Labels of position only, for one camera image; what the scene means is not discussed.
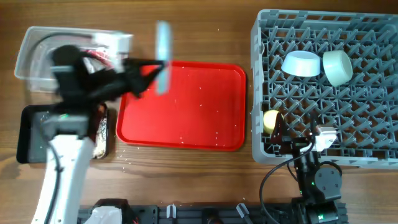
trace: white bowl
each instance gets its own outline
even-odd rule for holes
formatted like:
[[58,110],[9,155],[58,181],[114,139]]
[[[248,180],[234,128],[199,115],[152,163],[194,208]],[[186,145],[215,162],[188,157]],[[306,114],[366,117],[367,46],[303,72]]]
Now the white bowl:
[[314,53],[296,50],[286,55],[282,71],[300,77],[313,77],[321,72],[321,60]]
[[334,50],[323,54],[323,69],[326,77],[334,87],[351,80],[353,67],[348,55],[342,50]]

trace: wooden surface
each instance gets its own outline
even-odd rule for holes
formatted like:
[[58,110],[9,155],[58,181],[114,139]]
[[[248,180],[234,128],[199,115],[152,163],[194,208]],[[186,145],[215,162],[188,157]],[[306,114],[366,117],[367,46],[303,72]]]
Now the wooden surface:
[[[0,223],[30,223],[44,170],[16,162],[23,84],[14,77],[19,46],[29,26],[84,27],[133,33],[140,55],[153,57],[155,21],[171,22],[179,60],[235,63],[248,75],[247,135],[234,153],[127,146],[120,141],[107,159],[91,163],[82,205],[126,198],[133,205],[258,203],[271,166],[251,155],[252,71],[250,30],[261,9],[397,13],[395,1],[11,1],[0,0]],[[398,222],[398,171],[346,168],[343,202],[351,223]],[[265,186],[266,202],[299,196],[287,169]]]

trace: yellow ball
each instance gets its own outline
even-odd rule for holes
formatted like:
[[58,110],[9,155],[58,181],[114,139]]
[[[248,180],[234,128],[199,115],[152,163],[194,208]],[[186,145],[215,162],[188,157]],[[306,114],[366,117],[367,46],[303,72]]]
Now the yellow ball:
[[267,111],[264,113],[262,122],[264,124],[264,131],[267,134],[272,134],[272,132],[274,131],[275,123],[276,123],[276,115],[278,113],[280,113],[280,112],[277,110],[270,110],[270,111]]

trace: red tray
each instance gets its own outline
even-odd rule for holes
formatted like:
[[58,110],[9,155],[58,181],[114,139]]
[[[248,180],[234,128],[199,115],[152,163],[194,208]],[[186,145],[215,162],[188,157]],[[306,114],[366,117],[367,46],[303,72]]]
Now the red tray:
[[242,145],[246,118],[242,68],[173,61],[169,92],[159,96],[154,85],[139,100],[130,93],[122,96],[116,126],[120,140],[220,151],[234,151]]

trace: gray dish rack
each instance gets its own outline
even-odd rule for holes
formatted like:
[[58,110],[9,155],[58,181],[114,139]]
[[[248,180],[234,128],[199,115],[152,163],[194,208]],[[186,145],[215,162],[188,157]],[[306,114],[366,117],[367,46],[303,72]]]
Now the gray dish rack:
[[[345,12],[262,10],[251,30],[252,155],[279,164],[291,155],[269,143],[262,117],[279,110],[293,136],[310,126],[309,113],[332,124],[338,140],[321,161],[339,165],[398,169],[398,16]],[[316,77],[282,72],[284,56],[307,50],[320,57],[344,50],[353,65],[349,83],[333,87],[322,69]]]

